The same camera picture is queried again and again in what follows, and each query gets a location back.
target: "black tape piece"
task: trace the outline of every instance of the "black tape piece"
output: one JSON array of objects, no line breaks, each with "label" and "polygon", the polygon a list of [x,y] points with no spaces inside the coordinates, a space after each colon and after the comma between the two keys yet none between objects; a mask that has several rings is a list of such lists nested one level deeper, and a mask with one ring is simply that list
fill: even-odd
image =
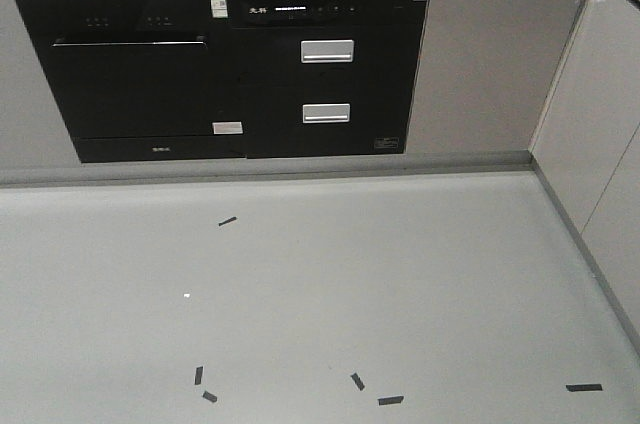
[{"label": "black tape piece", "polygon": [[358,375],[357,372],[354,372],[353,374],[351,374],[351,379],[353,379],[353,382],[356,383],[356,386],[358,386],[358,389],[360,389],[361,391],[364,389],[364,382],[362,382],[362,379],[360,379],[360,376]]},{"label": "black tape piece", "polygon": [[404,401],[404,396],[381,397],[378,399],[379,406],[388,406],[389,404],[400,404]]},{"label": "black tape piece", "polygon": [[602,384],[567,384],[569,392],[601,391]]},{"label": "black tape piece", "polygon": [[218,402],[218,398],[207,391],[204,391],[204,394],[202,395],[202,397],[204,397],[207,401],[212,402],[214,404]]},{"label": "black tape piece", "polygon": [[202,384],[202,372],[204,371],[204,367],[200,366],[200,367],[196,367],[196,379],[194,381],[194,384],[196,386],[199,386],[200,384]]},{"label": "black tape piece", "polygon": [[227,219],[226,221],[222,221],[218,223],[218,226],[224,226],[225,224],[229,224],[233,221],[237,221],[238,218],[236,216],[230,217],[229,219]]}]

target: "cabinet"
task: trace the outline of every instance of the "cabinet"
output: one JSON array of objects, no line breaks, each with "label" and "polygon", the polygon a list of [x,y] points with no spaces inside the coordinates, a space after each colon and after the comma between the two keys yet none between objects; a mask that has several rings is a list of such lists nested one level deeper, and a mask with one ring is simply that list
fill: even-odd
[{"label": "cabinet", "polygon": [[430,0],[409,153],[525,150],[581,0]]},{"label": "cabinet", "polygon": [[78,165],[14,0],[0,0],[0,169]]},{"label": "cabinet", "polygon": [[640,329],[639,232],[640,134],[636,132],[582,234],[636,329]]},{"label": "cabinet", "polygon": [[640,122],[640,11],[590,0],[533,155],[578,230]]}]

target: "floor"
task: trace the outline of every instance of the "floor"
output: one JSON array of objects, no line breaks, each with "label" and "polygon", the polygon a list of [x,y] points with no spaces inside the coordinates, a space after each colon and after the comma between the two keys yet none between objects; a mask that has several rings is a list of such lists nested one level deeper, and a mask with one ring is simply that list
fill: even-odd
[{"label": "floor", "polygon": [[4,189],[0,248],[5,424],[640,416],[529,172]]}]

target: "silver handle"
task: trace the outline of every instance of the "silver handle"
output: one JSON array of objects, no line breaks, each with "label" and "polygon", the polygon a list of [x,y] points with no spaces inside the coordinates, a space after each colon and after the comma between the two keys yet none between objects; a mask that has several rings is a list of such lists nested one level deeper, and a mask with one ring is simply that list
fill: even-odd
[{"label": "silver handle", "polygon": [[305,104],[302,106],[303,124],[329,124],[349,122],[351,120],[351,104]]},{"label": "silver handle", "polygon": [[351,54],[326,54],[323,56],[304,56],[305,61],[330,61],[330,62],[351,62],[352,56]]},{"label": "silver handle", "polygon": [[204,41],[141,41],[141,42],[65,42],[58,39],[51,47],[119,47],[119,46],[204,46]]},{"label": "silver handle", "polygon": [[344,114],[342,116],[307,116],[306,122],[349,122],[349,116]]},{"label": "silver handle", "polygon": [[301,41],[300,60],[303,64],[353,62],[353,39]]}]

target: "appliance door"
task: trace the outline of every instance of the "appliance door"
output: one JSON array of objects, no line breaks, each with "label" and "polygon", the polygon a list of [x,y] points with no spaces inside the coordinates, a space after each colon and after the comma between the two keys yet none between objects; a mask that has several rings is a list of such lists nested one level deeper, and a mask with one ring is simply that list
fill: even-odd
[{"label": "appliance door", "polygon": [[[273,27],[234,29],[247,157],[404,151],[425,3],[343,1],[335,0],[346,10],[333,21],[305,16],[297,24],[293,16]],[[287,6],[312,7],[296,0]],[[231,1],[232,16],[239,7]]]},{"label": "appliance door", "polygon": [[[72,14],[57,29],[32,26],[31,35],[83,162],[244,156],[241,134],[214,134],[214,123],[241,129],[243,113],[228,85],[226,26],[214,27],[208,0],[42,4],[22,2],[28,25],[46,16],[45,9],[50,16],[65,9]],[[185,21],[158,8],[173,9]],[[96,24],[111,27],[79,28],[86,19],[74,13],[105,15]],[[159,21],[145,17],[154,14]],[[169,29],[160,28],[165,22]]]}]

